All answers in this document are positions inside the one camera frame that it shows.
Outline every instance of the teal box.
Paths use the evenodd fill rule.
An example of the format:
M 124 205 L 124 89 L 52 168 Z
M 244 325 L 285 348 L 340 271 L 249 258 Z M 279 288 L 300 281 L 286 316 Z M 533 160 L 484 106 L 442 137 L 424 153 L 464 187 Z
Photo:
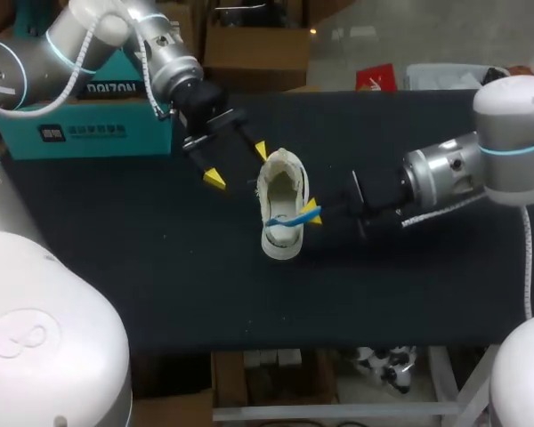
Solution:
M 0 117 L 15 160 L 170 154 L 173 122 L 160 122 L 146 100 L 67 103 L 38 118 Z

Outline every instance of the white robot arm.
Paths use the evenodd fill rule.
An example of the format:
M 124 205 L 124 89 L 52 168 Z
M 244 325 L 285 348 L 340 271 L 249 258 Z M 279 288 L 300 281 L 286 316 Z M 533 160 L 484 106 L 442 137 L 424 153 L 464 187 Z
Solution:
M 64 87 L 60 98 L 67 98 L 121 46 L 156 102 L 186 107 L 190 130 L 199 125 L 189 121 L 221 112 L 215 107 L 222 95 L 202 81 L 202 68 L 153 5 L 71 0 L 44 37 L 0 40 L 0 114 L 24 118 L 27 111 L 14 110 L 55 98 Z M 211 92 L 205 111 L 191 114 L 190 95 L 202 91 Z M 131 412 L 121 319 L 45 249 L 0 164 L 0 427 L 129 427 Z

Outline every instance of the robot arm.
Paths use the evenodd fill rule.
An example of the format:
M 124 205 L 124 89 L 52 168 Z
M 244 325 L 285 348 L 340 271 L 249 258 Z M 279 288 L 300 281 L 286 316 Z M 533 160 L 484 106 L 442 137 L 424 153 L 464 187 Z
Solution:
M 93 25 L 90 42 L 83 46 Z M 204 73 L 198 61 L 153 4 L 141 0 L 71 0 L 44 36 L 0 41 L 0 106 L 19 109 L 55 99 L 85 50 L 71 90 L 76 93 L 123 46 L 127 58 L 141 76 L 147 77 L 147 92 L 154 94 L 158 103 L 173 104 L 179 101 L 174 98 L 180 98 L 183 87 L 202 81 Z

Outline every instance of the floor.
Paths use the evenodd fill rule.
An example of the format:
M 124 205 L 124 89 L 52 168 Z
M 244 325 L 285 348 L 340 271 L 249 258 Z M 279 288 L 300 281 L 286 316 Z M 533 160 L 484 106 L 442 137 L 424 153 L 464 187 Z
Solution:
M 400 85 L 413 63 L 529 65 L 534 0 L 357 0 L 316 29 L 309 85 L 349 91 L 356 70 L 388 62 Z

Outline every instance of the white container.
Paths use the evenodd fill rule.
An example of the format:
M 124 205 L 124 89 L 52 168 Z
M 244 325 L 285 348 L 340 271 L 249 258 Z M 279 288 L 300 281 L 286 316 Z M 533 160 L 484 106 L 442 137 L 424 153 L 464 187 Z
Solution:
M 455 81 L 457 84 L 467 74 L 472 75 L 480 83 L 489 68 L 496 68 L 510 76 L 508 70 L 489 65 L 413 64 L 406 70 L 405 87 L 410 91 L 442 90 L 448 81 Z

